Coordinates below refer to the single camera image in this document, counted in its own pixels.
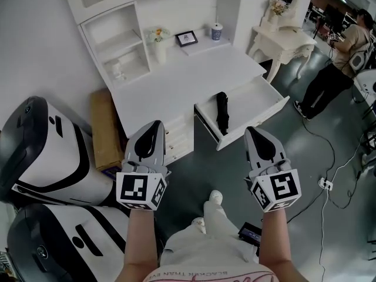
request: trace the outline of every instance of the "power strip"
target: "power strip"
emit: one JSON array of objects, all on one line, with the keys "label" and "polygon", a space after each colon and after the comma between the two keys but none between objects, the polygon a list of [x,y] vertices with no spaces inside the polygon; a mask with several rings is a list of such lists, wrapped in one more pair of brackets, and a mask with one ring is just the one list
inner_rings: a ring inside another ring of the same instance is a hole
[{"label": "power strip", "polygon": [[332,191],[333,189],[333,183],[329,182],[328,180],[325,180],[323,177],[320,180],[318,180],[318,185],[325,190]]}]

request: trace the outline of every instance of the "small box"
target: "small box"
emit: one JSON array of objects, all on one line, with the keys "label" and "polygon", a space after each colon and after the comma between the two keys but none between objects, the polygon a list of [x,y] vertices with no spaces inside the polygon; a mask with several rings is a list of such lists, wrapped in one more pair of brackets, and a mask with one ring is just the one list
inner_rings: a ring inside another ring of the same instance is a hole
[{"label": "small box", "polygon": [[127,138],[109,90],[103,89],[92,93],[90,108],[95,166],[116,181],[116,173],[122,171]]},{"label": "small box", "polygon": [[296,169],[258,176],[251,192],[263,212],[290,207],[301,197],[300,182]]},{"label": "small box", "polygon": [[116,201],[128,209],[155,211],[167,188],[161,173],[116,174]]}]

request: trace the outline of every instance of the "person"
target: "person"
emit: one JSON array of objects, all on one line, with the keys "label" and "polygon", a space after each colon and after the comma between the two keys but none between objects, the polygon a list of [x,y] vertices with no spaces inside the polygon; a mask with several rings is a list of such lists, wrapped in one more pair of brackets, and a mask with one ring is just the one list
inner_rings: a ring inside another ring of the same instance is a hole
[{"label": "person", "polygon": [[264,213],[259,264],[256,247],[238,237],[238,229],[214,190],[204,218],[172,235],[157,267],[152,211],[130,212],[125,261],[116,282],[221,281],[306,282],[291,262],[284,209]]},{"label": "person", "polygon": [[303,118],[311,120],[320,114],[342,91],[352,87],[355,72],[348,62],[357,49],[370,41],[370,30],[373,23],[372,16],[365,9],[360,9],[357,15],[357,25],[352,24],[343,32],[345,40],[330,42],[330,45],[338,50],[337,57],[332,64],[319,71],[308,86],[303,101],[296,100],[294,102],[294,107]]}]

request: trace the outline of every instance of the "white pants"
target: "white pants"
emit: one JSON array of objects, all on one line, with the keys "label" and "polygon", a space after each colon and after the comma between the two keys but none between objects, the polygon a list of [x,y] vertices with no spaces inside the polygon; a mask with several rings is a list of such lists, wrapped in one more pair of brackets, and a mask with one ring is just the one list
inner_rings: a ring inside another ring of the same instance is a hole
[{"label": "white pants", "polygon": [[257,248],[239,239],[239,229],[227,218],[220,205],[205,202],[204,221],[206,234],[194,224],[171,236],[162,254],[161,266],[218,266],[257,260]]}]

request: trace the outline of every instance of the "blue and white jar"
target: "blue and white jar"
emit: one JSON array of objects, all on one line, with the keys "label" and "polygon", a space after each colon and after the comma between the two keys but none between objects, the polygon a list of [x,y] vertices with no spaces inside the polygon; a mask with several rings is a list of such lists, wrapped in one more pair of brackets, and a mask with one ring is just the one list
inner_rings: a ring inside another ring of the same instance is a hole
[{"label": "blue and white jar", "polygon": [[222,24],[215,23],[211,28],[211,39],[213,41],[219,41],[221,39],[223,26]]}]

